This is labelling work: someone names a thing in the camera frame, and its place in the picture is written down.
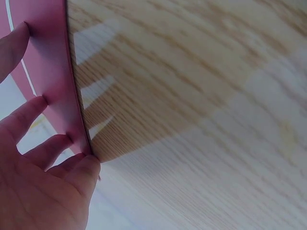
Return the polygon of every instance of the hand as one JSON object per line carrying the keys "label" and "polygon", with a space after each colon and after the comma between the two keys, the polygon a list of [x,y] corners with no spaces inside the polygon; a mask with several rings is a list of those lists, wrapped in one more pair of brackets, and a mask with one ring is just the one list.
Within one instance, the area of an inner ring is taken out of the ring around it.
{"label": "hand", "polygon": [[[17,66],[29,40],[25,23],[0,40],[0,83]],[[16,144],[47,103],[36,97],[0,121],[0,229],[84,230],[99,160],[78,154],[49,167],[71,141],[55,135],[21,155]]]}

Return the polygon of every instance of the wood grain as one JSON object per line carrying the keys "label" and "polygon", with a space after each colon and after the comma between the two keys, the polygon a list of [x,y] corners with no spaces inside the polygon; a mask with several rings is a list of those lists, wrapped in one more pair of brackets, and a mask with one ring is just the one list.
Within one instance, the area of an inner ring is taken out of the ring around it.
{"label": "wood grain", "polygon": [[307,229],[305,1],[68,10],[98,186],[125,215],[141,229]]}

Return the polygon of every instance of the pink card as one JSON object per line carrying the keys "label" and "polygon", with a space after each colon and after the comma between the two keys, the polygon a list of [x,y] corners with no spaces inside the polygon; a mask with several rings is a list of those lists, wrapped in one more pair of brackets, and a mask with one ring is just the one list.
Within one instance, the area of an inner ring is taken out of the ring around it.
{"label": "pink card", "polygon": [[43,95],[44,115],[59,134],[68,134],[74,153],[90,154],[73,78],[65,0],[2,0],[0,37],[22,22],[31,38],[12,77],[27,100]]}

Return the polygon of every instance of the finger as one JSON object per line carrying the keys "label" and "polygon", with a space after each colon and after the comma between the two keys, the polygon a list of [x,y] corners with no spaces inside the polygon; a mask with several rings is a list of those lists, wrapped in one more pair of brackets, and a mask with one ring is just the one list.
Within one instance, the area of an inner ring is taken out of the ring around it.
{"label": "finger", "polygon": [[47,103],[42,96],[33,98],[4,118],[0,128],[5,129],[17,144],[46,107]]}
{"label": "finger", "polygon": [[28,151],[24,154],[24,157],[42,170],[46,170],[54,164],[58,156],[71,144],[71,140],[66,135],[58,134]]}
{"label": "finger", "polygon": [[90,200],[100,172],[100,162],[94,155],[87,155],[65,177],[87,200]]}
{"label": "finger", "polygon": [[83,153],[79,153],[75,156],[69,157],[61,164],[50,168],[47,173],[56,176],[58,178],[64,178],[73,168],[85,157]]}
{"label": "finger", "polygon": [[23,58],[29,37],[28,26],[26,23],[22,23],[9,35],[0,39],[0,83]]}

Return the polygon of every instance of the table surface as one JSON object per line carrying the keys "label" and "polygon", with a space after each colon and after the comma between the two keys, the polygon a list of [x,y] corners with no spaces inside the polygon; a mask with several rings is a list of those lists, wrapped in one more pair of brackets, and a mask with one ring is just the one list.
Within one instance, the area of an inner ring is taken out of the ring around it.
{"label": "table surface", "polygon": [[103,193],[140,229],[307,229],[307,2],[68,0]]}

